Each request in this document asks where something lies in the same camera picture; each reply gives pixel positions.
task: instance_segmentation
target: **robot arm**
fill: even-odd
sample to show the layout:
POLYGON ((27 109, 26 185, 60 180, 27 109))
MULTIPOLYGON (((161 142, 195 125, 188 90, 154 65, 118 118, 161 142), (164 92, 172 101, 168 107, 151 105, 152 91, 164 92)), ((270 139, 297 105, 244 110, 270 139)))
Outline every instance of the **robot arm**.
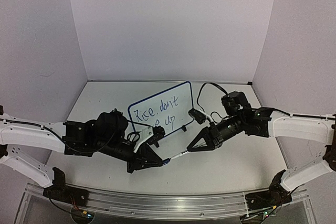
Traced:
POLYGON ((146 127, 135 133, 138 136, 136 141, 131 141, 124 138, 128 122, 121 112, 114 110, 101 113, 97 120, 86 123, 41 123, 11 117, 4 114, 0 106, 0 164, 17 170, 44 187, 44 196, 71 203, 71 195, 78 206, 84 206, 86 190, 66 186, 65 174, 61 170, 29 157, 20 146, 87 157, 101 152, 126 161, 129 173, 162 166, 162 159, 149 145, 157 144, 163 138, 164 129, 146 127))
MULTIPOLYGON (((246 195, 251 210, 290 202, 290 192, 295 188, 336 170, 334 115, 289 114, 264 107, 253 109, 242 92, 232 92, 222 97, 222 104, 228 117, 218 124, 210 122, 209 127, 203 128, 187 147, 189 152, 214 150, 240 132, 261 137, 303 138, 320 142, 327 147, 324 156, 319 154, 309 164, 280 171, 267 191, 246 195)), ((205 122, 205 117, 195 109, 190 110, 189 114, 198 123, 205 122)))

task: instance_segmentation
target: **blue whiteboard frame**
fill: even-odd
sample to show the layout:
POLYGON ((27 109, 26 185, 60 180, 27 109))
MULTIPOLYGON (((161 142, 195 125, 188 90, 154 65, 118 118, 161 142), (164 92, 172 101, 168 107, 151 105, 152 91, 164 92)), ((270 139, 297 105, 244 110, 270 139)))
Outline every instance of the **blue whiteboard frame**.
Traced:
MULTIPOLYGON (((170 91, 170 90, 172 90, 172 89, 175 89, 175 88, 177 88, 177 87, 179 87, 179 86, 185 85, 185 84, 187 84, 187 83, 188 83, 189 86, 190 86, 191 105, 192 105, 192 109, 193 109, 193 108, 194 108, 193 90, 192 90, 192 87, 191 87, 191 83, 190 83, 189 81, 185 81, 185 82, 182 82, 182 83, 180 83, 180 84, 178 84, 178 85, 175 85, 175 86, 173 86, 173 87, 171 87, 171 88, 169 88, 169 89, 163 90, 163 91, 161 91, 161 92, 159 92, 159 93, 156 93, 156 94, 154 94, 154 95, 151 95, 150 97, 147 97, 147 98, 145 98, 145 99, 142 99, 142 100, 140 100, 140 101, 138 101, 138 102, 135 102, 135 103, 129 105, 127 111, 128 111, 128 116, 129 116, 130 120, 132 120, 132 116, 131 116, 131 112, 130 112, 130 108, 131 108, 132 106, 137 105, 138 103, 141 103, 141 102, 143 102, 143 101, 146 101, 146 100, 148 100, 148 99, 150 99, 150 98, 152 98, 152 97, 155 97, 155 96, 157 96, 157 95, 159 95, 159 94, 162 94, 162 93, 165 93, 165 92, 170 91)), ((194 121, 194 119, 192 119, 190 122, 184 124, 183 126, 187 126, 187 125, 191 124, 193 121, 194 121)), ((132 123, 132 127, 133 127, 133 131, 136 131, 136 130, 135 130, 134 123, 132 123)), ((180 130, 181 128, 182 128, 182 127, 180 127, 180 128, 178 128, 178 129, 172 131, 171 133, 169 133, 168 135, 165 135, 164 137, 169 136, 170 134, 173 134, 175 131, 178 131, 178 130, 180 130)))

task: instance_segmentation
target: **black cable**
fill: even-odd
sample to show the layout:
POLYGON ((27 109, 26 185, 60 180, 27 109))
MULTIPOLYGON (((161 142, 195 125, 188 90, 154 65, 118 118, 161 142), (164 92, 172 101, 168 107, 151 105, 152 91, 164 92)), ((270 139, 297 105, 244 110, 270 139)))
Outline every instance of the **black cable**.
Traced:
POLYGON ((126 119, 126 120, 130 123, 134 123, 134 124, 138 124, 138 125, 142 125, 142 126, 146 126, 146 127, 153 127, 153 126, 151 126, 149 124, 146 124, 146 123, 137 123, 137 122, 133 122, 132 120, 128 120, 128 119, 126 119))
POLYGON ((271 210, 271 209, 273 209, 273 207, 265 208, 265 209, 263 209, 263 210, 261 210, 261 211, 250 213, 249 217, 246 216, 244 219, 241 219, 240 221, 247 220, 247 219, 249 219, 251 216, 257 216, 257 215, 259 215, 259 214, 261 214, 261 213, 264 213, 265 211, 268 211, 268 210, 271 210))
POLYGON ((197 99, 196 99, 196 103, 197 103, 197 105, 198 105, 204 112, 205 112, 205 110, 204 110, 204 108, 199 104, 198 100, 199 100, 199 98, 200 98, 201 91, 202 91, 202 89, 204 88, 204 86, 205 86, 206 84, 211 84, 211 85, 215 86, 216 88, 218 88, 219 90, 221 90, 221 92, 223 92, 223 93, 225 93, 225 94, 228 94, 228 93, 226 92, 225 89, 223 89, 220 85, 218 85, 218 84, 216 84, 216 83, 213 83, 213 82, 206 82, 206 83, 204 83, 204 84, 201 86, 201 89, 200 89, 200 91, 199 91, 199 93, 198 93, 198 96, 197 96, 197 99))
POLYGON ((105 148, 111 142, 111 140, 113 139, 114 134, 115 134, 115 132, 114 132, 112 134, 111 138, 101 148, 99 148, 97 150, 94 150, 94 151, 91 151, 91 152, 82 152, 82 151, 76 150, 76 149, 72 148, 71 146, 69 146, 66 143, 66 141, 64 141, 58 134, 56 134, 56 132, 54 132, 53 130, 49 129, 48 127, 45 127, 44 125, 43 125, 43 128, 42 128, 41 127, 42 125, 41 124, 37 124, 37 123, 14 121, 14 120, 6 120, 6 122, 8 122, 8 123, 17 123, 17 124, 31 125, 31 126, 35 126, 35 127, 41 128, 41 129, 46 129, 47 131, 49 131, 50 133, 52 133, 55 137, 57 137, 62 143, 64 143, 64 145, 66 147, 68 147, 70 150, 72 150, 74 152, 77 152, 77 153, 83 153, 83 154, 91 154, 91 153, 95 153, 95 152, 98 152, 98 151, 102 150, 103 148, 105 148))
POLYGON ((283 111, 283 110, 275 109, 275 108, 263 108, 263 107, 262 107, 262 111, 264 111, 264 110, 278 111, 278 112, 280 112, 280 113, 282 113, 282 114, 285 114, 285 115, 287 115, 287 116, 290 116, 290 113, 288 113, 288 112, 286 112, 286 111, 283 111))
POLYGON ((66 213, 68 213, 68 214, 71 214, 71 215, 74 215, 74 216, 77 216, 77 217, 79 217, 79 218, 83 218, 83 219, 91 219, 91 218, 92 218, 92 217, 84 217, 84 216, 82 216, 82 215, 75 215, 74 213, 72 213, 72 212, 70 212, 70 211, 67 211, 67 210, 65 210, 65 209, 63 209, 63 208, 57 206, 57 205, 51 200, 51 198, 50 198, 50 196, 49 196, 49 191, 47 191, 47 194, 48 194, 48 199, 49 199, 50 203, 53 204, 53 205, 54 205, 56 208, 58 208, 59 210, 62 210, 63 212, 66 212, 66 213))
POLYGON ((211 118, 212 118, 212 120, 214 120, 214 122, 215 123, 220 123, 220 122, 216 122, 216 120, 213 118, 213 114, 217 114, 218 116, 219 116, 219 118, 221 118, 221 119, 225 119, 224 117, 222 117, 217 111, 213 111, 213 112, 211 112, 211 114, 210 114, 210 116, 211 116, 211 118))
POLYGON ((140 131, 135 131, 135 132, 131 132, 130 134, 127 135, 127 140, 130 142, 137 142, 140 139, 140 131))
POLYGON ((262 223, 263 223, 263 222, 264 222, 264 221, 265 221, 271 214, 273 214, 273 212, 274 212, 276 209, 278 209, 278 207, 282 206, 282 204, 285 202, 285 200, 288 199, 289 196, 291 196, 292 193, 294 193, 296 189, 298 189, 298 187, 295 188, 293 191, 291 191, 290 194, 287 195, 287 197, 284 198, 284 199, 282 200, 282 202, 281 202, 279 205, 276 205, 276 208, 274 208, 274 209, 268 214, 268 216, 267 216, 265 219, 263 219, 259 224, 262 224, 262 223))

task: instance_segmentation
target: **metal frame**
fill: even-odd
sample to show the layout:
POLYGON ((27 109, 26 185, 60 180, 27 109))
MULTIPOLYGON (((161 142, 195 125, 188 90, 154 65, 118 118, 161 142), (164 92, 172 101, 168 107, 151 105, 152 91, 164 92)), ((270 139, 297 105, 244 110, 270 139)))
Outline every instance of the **metal frame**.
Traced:
MULTIPOLYGON (((138 80, 138 79, 115 79, 115 80, 109 80, 109 79, 88 79, 87 82, 170 82, 170 83, 183 83, 185 81, 177 81, 177 80, 138 80)), ((227 84, 227 85, 249 85, 247 82, 225 82, 225 81, 188 81, 190 83, 204 83, 204 82, 216 82, 218 84, 227 84)))
MULTIPOLYGON (((150 220, 210 220, 242 216, 253 213, 253 211, 247 211, 245 195, 250 192, 260 191, 170 196, 78 188, 89 190, 88 206, 84 210, 104 215, 150 220)), ((48 199, 43 197, 43 188, 36 184, 28 183, 20 203, 15 224, 24 223, 31 196, 43 198, 46 200, 46 204, 49 204, 48 199)), ((292 202, 286 205, 298 202, 303 202, 305 206, 308 223, 315 224, 316 220, 305 186, 300 186, 292 194, 292 202)), ((71 207, 71 205, 63 202, 57 202, 57 204, 71 207)))

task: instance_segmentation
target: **whiteboard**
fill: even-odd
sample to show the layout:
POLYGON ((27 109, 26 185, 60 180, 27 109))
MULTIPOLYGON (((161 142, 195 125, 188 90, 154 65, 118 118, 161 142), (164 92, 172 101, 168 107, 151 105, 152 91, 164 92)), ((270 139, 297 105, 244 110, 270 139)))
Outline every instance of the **whiteboard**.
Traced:
MULTIPOLYGON (((186 81, 131 104, 128 114, 133 122, 163 127, 165 136, 168 136, 193 121, 188 114, 193 107, 191 83, 186 81)), ((134 131, 141 131, 144 127, 132 125, 134 131)))

